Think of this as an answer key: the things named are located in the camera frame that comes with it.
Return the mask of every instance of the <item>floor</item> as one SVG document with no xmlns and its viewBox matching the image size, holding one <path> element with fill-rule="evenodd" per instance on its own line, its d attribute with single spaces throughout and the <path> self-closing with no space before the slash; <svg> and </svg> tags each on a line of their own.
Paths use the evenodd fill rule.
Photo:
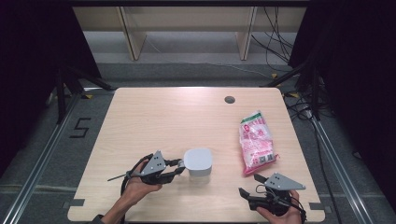
<svg viewBox="0 0 396 224">
<path fill-rule="evenodd" d="M 274 53 L 267 53 L 254 40 L 247 60 L 241 61 L 232 33 L 149 33 L 139 60 L 134 62 L 130 60 L 123 33 L 88 32 L 85 35 L 103 80 L 114 86 L 257 86 L 290 70 L 283 60 Z M 269 41 L 265 34 L 254 36 L 265 46 Z M 295 38 L 295 34 L 282 36 L 290 43 Z M 274 41 L 270 47 L 282 52 Z M 201 76 L 180 78 L 180 71 L 171 66 L 176 63 L 181 70 L 190 69 L 192 74 L 198 69 Z M 133 69 L 147 76 L 132 77 L 130 72 Z M 175 76 L 175 79 L 164 75 Z M 227 76 L 230 80 L 210 79 L 215 76 Z M 286 93 L 285 104 L 290 108 L 290 117 L 326 212 L 323 223 L 396 223 L 394 211 L 359 160 L 359 155 L 353 153 L 354 148 L 331 109 L 324 107 L 320 110 L 320 121 L 304 119 L 304 116 L 310 116 L 309 111 L 304 112 L 306 104 L 301 104 L 301 98 L 289 94 L 294 91 L 296 78 L 291 78 L 279 88 Z M 84 80 L 81 82 L 86 88 L 95 87 Z M 33 174 L 36 175 L 35 183 L 31 185 L 34 191 L 28 195 L 26 204 L 17 208 L 21 211 L 17 213 L 17 220 L 19 223 L 71 223 L 67 219 L 67 208 L 73 200 L 111 99 L 112 93 L 106 91 L 88 91 L 84 98 L 68 98 L 73 113 L 61 127 L 55 142 L 49 142 L 49 139 L 60 129 L 56 125 L 57 106 L 56 101 L 49 102 L 27 147 L 19 152 L 0 179 L 0 217 L 9 214 L 7 211 L 15 205 L 19 192 L 29 184 L 26 180 L 32 179 L 36 162 L 42 160 L 44 166 L 40 173 Z M 90 129 L 84 138 L 71 140 L 70 136 L 81 134 L 76 133 L 77 122 L 87 122 Z M 319 141 L 320 147 L 315 131 L 324 136 Z M 42 158 L 43 151 L 48 152 L 47 159 Z"/>
</svg>

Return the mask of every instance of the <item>human hand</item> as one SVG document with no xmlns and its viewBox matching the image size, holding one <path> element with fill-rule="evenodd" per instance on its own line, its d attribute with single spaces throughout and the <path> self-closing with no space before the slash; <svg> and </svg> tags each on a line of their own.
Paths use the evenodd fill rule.
<svg viewBox="0 0 396 224">
<path fill-rule="evenodd" d="M 291 194 L 291 202 L 297 206 L 299 206 L 298 201 L 300 200 L 300 195 L 297 193 L 296 190 L 292 189 L 290 191 Z M 281 216 L 277 217 L 268 211 L 265 208 L 257 207 L 256 211 L 265 217 L 271 224 L 301 224 L 301 214 L 300 211 L 295 207 L 290 207 L 288 212 Z"/>
<path fill-rule="evenodd" d="M 149 160 L 145 160 L 140 163 L 136 167 L 136 171 L 141 171 L 144 163 Z M 142 182 L 140 177 L 132 177 L 127 186 L 125 187 L 125 191 L 122 193 L 121 198 L 125 200 L 130 206 L 137 204 L 140 200 L 142 200 L 147 194 L 158 191 L 163 187 L 163 185 L 148 185 Z"/>
<path fill-rule="evenodd" d="M 143 164 L 148 161 L 149 160 L 145 160 L 140 163 L 136 167 L 136 170 L 142 170 Z M 138 176 L 132 177 L 128 181 L 128 184 L 125 187 L 125 191 L 122 193 L 121 197 L 116 201 L 113 207 L 102 217 L 102 222 L 105 224 L 119 223 L 121 218 L 132 206 L 137 204 L 147 194 L 153 191 L 160 190 L 162 187 L 163 185 L 145 184 Z"/>
</svg>

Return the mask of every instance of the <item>pink snack bag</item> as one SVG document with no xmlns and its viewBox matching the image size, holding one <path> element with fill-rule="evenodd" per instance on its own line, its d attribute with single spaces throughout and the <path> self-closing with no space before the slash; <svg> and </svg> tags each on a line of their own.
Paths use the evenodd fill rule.
<svg viewBox="0 0 396 224">
<path fill-rule="evenodd" d="M 242 119 L 239 126 L 239 143 L 246 165 L 245 175 L 250 175 L 276 160 L 272 135 L 260 110 Z"/>
</svg>

